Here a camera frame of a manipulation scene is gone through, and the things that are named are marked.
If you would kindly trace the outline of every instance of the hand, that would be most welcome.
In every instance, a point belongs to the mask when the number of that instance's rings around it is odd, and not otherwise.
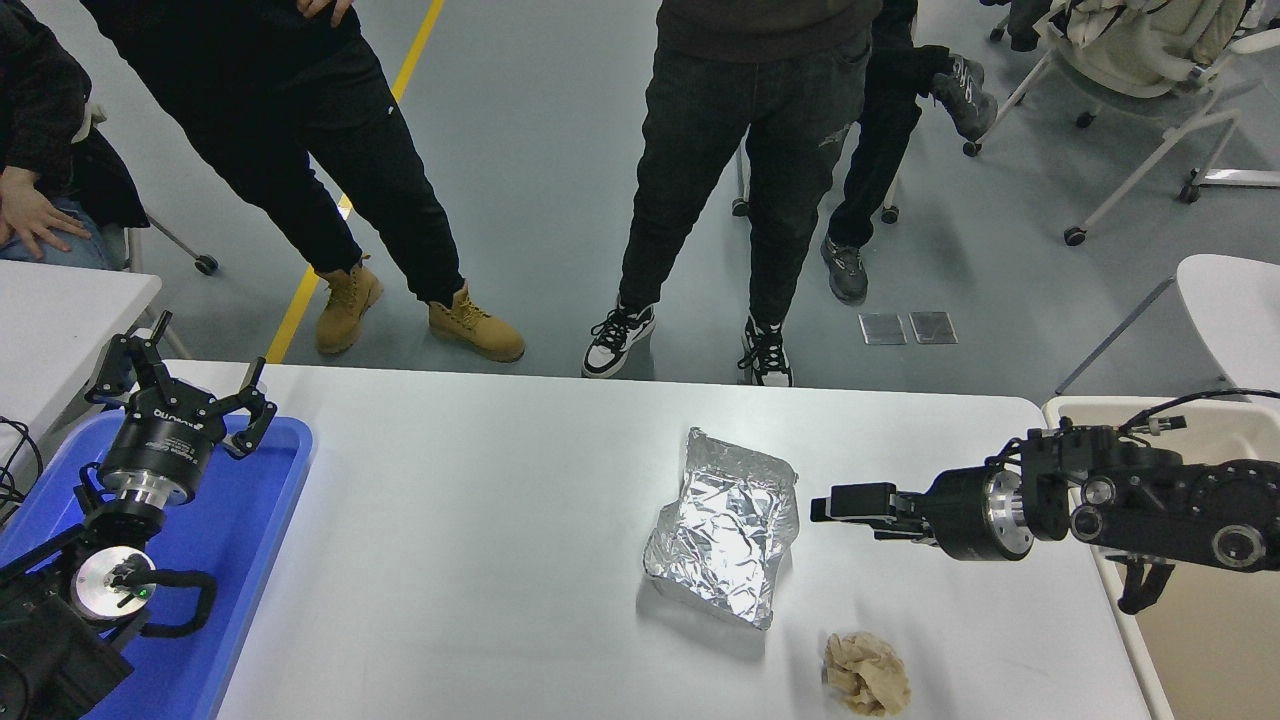
[[[298,12],[302,13],[303,18],[314,18],[320,14],[329,5],[333,5],[333,19],[329,20],[329,27],[338,27],[342,24],[343,15],[351,9],[351,4],[355,0],[298,0]]]
[[[63,213],[36,190],[36,173],[22,168],[5,168],[0,174],[0,245],[8,242],[13,233],[36,260],[45,259],[40,243],[70,252],[72,246],[54,231],[63,231],[76,237],[90,240],[92,234],[84,224]]]

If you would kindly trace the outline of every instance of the beige container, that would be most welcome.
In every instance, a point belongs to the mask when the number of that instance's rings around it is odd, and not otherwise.
[[[1165,400],[1056,397],[1044,405],[1044,419],[1050,427],[1057,427],[1064,415],[1078,425],[1117,425]],[[1198,400],[1161,414],[1170,415],[1185,416],[1187,429],[1143,437],[1180,452],[1187,464],[1280,461],[1280,415],[1272,410]],[[1100,559],[1112,600],[1123,589],[1119,569]],[[1116,616],[1157,720],[1280,717],[1280,573],[1231,573],[1180,562],[1160,602],[1138,614],[1137,623],[1119,611]]]

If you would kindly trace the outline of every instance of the black jeans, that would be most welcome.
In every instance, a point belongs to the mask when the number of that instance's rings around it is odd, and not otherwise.
[[[110,38],[232,190],[265,210],[316,272],[349,270],[362,251],[310,152],[378,229],[408,288],[451,305],[463,281],[449,220],[365,40],[273,77],[227,56],[221,32],[177,29],[161,20]]]
[[[781,323],[849,127],[861,111],[863,33],[831,50],[764,64],[663,49],[645,99],[645,150],[618,297],[657,302],[721,170],[746,133],[751,161],[751,315]]]
[[[950,49],[877,45],[867,64],[867,105],[858,118],[858,147],[845,176],[845,200],[831,214],[827,236],[842,247],[867,245],[881,208],[902,164],[911,131],[920,119],[916,95],[927,96],[933,76],[951,72]]]

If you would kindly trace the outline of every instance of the chair wheel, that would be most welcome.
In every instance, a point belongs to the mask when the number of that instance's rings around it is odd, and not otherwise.
[[[201,255],[196,258],[196,269],[201,274],[211,275],[218,272],[218,260],[214,260],[210,255]]]

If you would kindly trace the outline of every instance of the shoe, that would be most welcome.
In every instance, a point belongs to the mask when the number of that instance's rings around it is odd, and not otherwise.
[[[525,354],[525,338],[504,320],[477,307],[467,282],[453,293],[451,307],[433,300],[428,309],[428,328],[438,338],[461,340],[495,363],[515,363]]]
[[[951,73],[933,76],[932,95],[951,114],[956,132],[972,142],[987,135],[996,122],[996,96],[983,92],[986,73],[982,64],[951,54]]]
[[[863,255],[856,247],[841,247],[827,240],[822,241],[822,259],[831,273],[831,292],[845,305],[861,305],[867,300],[867,268]]]
[[[316,274],[329,283],[329,301],[316,320],[316,350],[337,355],[356,345],[360,319],[383,296],[383,283],[364,265]]]
[[[756,325],[754,318],[746,319],[742,332],[742,359],[737,361],[746,370],[746,379],[754,386],[791,387],[791,364],[782,348],[782,325]]]
[[[653,332],[653,305],[632,313],[621,305],[611,310],[603,323],[591,328],[595,340],[582,357],[582,377],[600,379],[617,374],[631,347]]]

